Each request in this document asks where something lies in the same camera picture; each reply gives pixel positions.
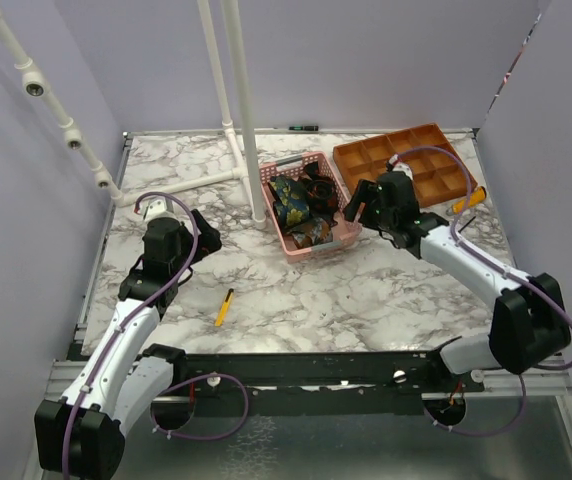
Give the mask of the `black orange floral tie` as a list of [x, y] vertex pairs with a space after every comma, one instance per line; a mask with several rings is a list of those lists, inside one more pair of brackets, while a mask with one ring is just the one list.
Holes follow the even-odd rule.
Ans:
[[317, 162], [304, 166], [299, 182], [305, 188], [307, 202], [313, 211], [327, 215], [338, 211], [339, 200], [335, 183], [331, 177], [320, 173]]

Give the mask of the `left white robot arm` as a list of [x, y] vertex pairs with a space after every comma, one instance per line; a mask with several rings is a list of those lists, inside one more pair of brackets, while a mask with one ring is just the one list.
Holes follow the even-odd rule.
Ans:
[[186, 226], [172, 217], [151, 220], [144, 251], [121, 282], [112, 319], [82, 372], [58, 400], [34, 416], [40, 466], [84, 479], [110, 479], [129, 430], [154, 394], [180, 392], [187, 371], [173, 360], [134, 362], [157, 328], [193, 264], [222, 247], [219, 231], [198, 210]]

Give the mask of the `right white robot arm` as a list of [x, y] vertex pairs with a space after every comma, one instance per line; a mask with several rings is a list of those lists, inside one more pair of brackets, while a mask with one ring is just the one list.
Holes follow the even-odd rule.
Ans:
[[426, 365], [433, 389], [447, 391], [472, 370], [519, 375], [570, 344], [559, 283], [548, 274], [532, 276], [498, 262], [445, 218], [421, 211], [405, 173], [359, 180], [343, 213], [346, 220], [387, 237], [395, 248], [439, 267], [491, 308], [488, 333], [450, 341], [439, 348], [440, 358]]

